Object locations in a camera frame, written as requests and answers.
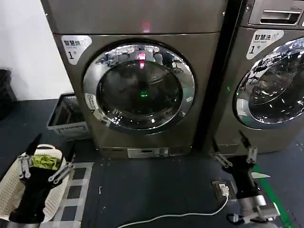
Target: white cable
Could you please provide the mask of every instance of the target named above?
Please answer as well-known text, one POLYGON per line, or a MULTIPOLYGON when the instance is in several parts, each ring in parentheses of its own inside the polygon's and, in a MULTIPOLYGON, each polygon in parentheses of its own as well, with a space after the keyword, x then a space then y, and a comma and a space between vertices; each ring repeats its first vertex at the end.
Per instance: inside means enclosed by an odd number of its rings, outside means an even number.
POLYGON ((218 209, 217 211, 215 211, 213 213, 210 213, 210 214, 207 214, 207 213, 186 213, 186 214, 181 214, 181 215, 160 215, 160 216, 152 218, 150 220, 132 222, 132 223, 128 223, 128 224, 122 225, 122 226, 117 227, 117 228, 123 228, 123 227, 132 226, 132 225, 153 222, 157 219, 164 218, 164 217, 184 217, 184 216, 189 216, 189 215, 212 216, 212 215, 218 214, 226 206, 227 202, 228 202, 228 196, 226 196, 226 201, 223 204, 223 206, 221 206, 220 209, 218 209))

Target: front-load washing machine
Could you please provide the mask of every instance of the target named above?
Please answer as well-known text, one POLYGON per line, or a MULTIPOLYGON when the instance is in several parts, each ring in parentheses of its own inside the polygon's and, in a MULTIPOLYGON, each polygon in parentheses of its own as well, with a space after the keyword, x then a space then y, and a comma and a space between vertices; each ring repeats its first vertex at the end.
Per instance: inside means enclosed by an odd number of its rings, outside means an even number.
POLYGON ((304 126, 303 10, 300 0, 246 4, 207 134, 221 153, 246 153, 239 131, 278 151, 304 126))
POLYGON ((190 151, 225 0, 42 0, 105 157, 190 151))

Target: green cloth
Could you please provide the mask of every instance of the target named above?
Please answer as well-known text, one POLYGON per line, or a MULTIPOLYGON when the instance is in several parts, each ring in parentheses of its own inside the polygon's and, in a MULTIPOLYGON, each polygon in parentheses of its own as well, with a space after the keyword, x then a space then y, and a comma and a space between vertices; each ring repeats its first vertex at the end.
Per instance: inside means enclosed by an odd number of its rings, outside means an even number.
POLYGON ((32 156, 33 166, 48 170, 58 170, 61 160, 54 158, 50 155, 33 155, 32 156))

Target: white laundry basket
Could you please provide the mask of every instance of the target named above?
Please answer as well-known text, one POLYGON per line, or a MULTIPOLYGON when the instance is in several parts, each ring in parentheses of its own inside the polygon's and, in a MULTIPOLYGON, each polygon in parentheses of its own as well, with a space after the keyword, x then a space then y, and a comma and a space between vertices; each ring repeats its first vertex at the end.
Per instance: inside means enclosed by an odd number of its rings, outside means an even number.
MULTIPOLYGON (((52 145, 40 144, 37 147, 35 154, 51 155, 58 159, 62 158, 63 161, 61 166, 66 163, 65 158, 62 156, 62 152, 52 145)), ((9 220, 10 213, 16 209, 20 203, 21 198, 18 197, 19 199, 17 199, 16 196, 22 196, 25 189, 24 185, 19 180, 18 168, 18 161, 15 160, 0 182, 0 219, 7 221, 9 220)), ((67 186, 67 181, 68 176, 63 179, 62 184, 50 191, 45 201, 46 206, 43 209, 45 214, 43 222, 50 221, 58 210, 67 186)))

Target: white wall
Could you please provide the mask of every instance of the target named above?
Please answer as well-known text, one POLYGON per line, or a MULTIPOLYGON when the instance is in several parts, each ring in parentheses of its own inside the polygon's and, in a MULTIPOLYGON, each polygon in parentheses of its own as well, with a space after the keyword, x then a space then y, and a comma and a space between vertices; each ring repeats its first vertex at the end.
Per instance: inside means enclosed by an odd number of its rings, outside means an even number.
POLYGON ((0 0, 0 68, 19 100, 73 91, 47 22, 40 0, 0 0))

